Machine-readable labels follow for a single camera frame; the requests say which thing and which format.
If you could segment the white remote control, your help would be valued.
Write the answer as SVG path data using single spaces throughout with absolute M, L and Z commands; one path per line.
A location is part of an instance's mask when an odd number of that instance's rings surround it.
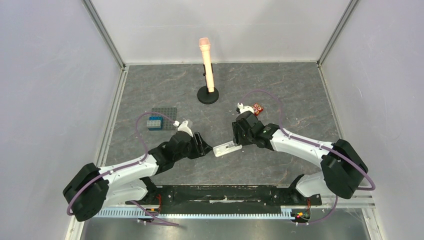
M 220 145 L 213 147 L 213 154 L 214 154 L 215 157 L 217 157 L 217 158 L 222 157 L 224 155 L 236 152 L 236 151 L 241 150 L 243 148 L 242 145 L 237 145 L 237 146 L 234 146 L 234 147 L 231 147 L 231 148 L 225 148 L 226 143 L 223 143 L 223 144 L 220 144 Z

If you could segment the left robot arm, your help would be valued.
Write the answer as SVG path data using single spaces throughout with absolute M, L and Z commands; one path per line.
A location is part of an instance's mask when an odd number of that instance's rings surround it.
M 84 222 L 105 207 L 128 201 L 152 204 L 157 198 L 150 178 L 182 159 L 194 160 L 213 151 L 199 132 L 178 131 L 168 141 L 132 160 L 104 167 L 85 164 L 64 188 L 66 213 Z

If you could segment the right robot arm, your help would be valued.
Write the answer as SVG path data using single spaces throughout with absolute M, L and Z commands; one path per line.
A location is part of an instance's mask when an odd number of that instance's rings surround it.
M 255 145 L 290 154 L 319 167 L 319 172 L 301 174 L 292 182 L 288 196 L 295 204 L 318 194 L 350 199 L 355 191 L 361 190 L 360 184 L 368 173 L 368 167 L 344 139 L 328 142 L 307 138 L 277 124 L 264 125 L 249 111 L 232 122 L 232 130 L 236 145 Z

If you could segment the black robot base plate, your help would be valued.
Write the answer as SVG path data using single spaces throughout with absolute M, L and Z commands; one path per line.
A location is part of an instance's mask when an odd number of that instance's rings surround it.
M 322 199 L 277 185 L 162 185 L 137 203 L 162 214 L 277 214 L 282 206 L 320 206 Z

